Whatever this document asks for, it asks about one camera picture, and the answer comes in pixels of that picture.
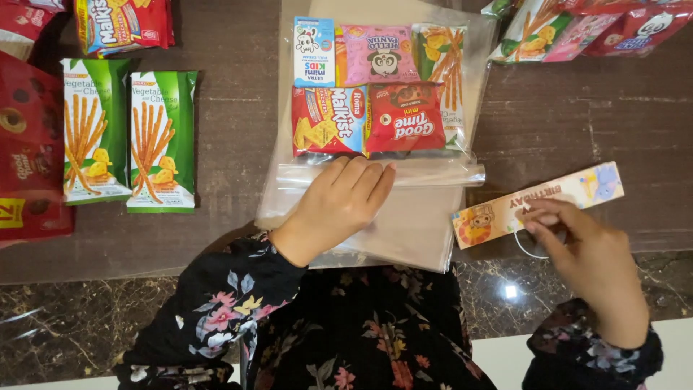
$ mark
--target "brown table surface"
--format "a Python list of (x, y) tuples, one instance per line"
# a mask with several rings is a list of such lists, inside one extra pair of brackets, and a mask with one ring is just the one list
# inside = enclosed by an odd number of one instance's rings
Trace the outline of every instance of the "brown table surface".
[[(175, 3), (179, 44), (129, 55), (140, 71), (202, 70), (195, 214), (80, 206), (72, 237), (0, 251), (0, 283), (176, 275), (254, 218), (277, 131), (280, 11), (278, 1), (259, 3)], [(74, 55), (76, 42), (72, 21), (57, 50)], [(591, 212), (625, 229), (633, 251), (693, 248), (691, 47), (688, 26), (645, 59), (493, 65), (473, 146), (487, 180), (467, 204), (615, 160), (626, 196)], [(462, 261), (513, 258), (526, 257), (512, 237), (453, 252)]]

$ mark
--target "person's left hand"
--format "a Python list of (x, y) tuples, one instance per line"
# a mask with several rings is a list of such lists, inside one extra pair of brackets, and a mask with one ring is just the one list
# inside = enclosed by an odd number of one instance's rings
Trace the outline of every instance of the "person's left hand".
[(306, 266), (373, 221), (392, 190), (395, 165), (363, 157), (336, 159), (310, 185), (270, 241), (289, 262)]

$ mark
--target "black floral clothing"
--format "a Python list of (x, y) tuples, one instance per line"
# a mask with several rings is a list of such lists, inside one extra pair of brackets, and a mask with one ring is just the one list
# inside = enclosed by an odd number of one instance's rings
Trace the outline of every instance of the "black floral clothing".
[[(542, 323), (524, 388), (637, 389), (660, 369), (652, 329), (622, 350), (593, 333), (591, 315), (572, 300)], [(224, 360), (237, 339), (240, 384)], [(307, 271), (261, 234), (195, 259), (114, 371), (120, 390), (494, 389), (471, 357), (454, 269)]]

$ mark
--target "marble floor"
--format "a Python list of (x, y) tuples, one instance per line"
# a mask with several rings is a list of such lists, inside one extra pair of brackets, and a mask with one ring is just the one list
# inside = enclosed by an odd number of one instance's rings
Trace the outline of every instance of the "marble floor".
[[(654, 321), (693, 316), (692, 260), (690, 251), (636, 255)], [(457, 270), (472, 339), (531, 333), (570, 297), (546, 260), (469, 262)], [(111, 375), (112, 360), (152, 320), (176, 282), (140, 278), (0, 287), (0, 387)]]

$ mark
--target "person's right hand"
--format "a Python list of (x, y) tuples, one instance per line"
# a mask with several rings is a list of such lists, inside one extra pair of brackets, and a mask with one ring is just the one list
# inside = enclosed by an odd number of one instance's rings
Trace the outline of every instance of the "person's right hand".
[(395, 165), (363, 157), (336, 159), (315, 178), (296, 212), (270, 241), (289, 262), (306, 266), (373, 221), (392, 190)]
[[(597, 333), (620, 348), (640, 347), (647, 337), (649, 310), (626, 233), (603, 226), (568, 202), (528, 203), (543, 213), (525, 221), (525, 228), (543, 245), (575, 295), (595, 311)], [(566, 245), (547, 227), (558, 222), (568, 229)]]

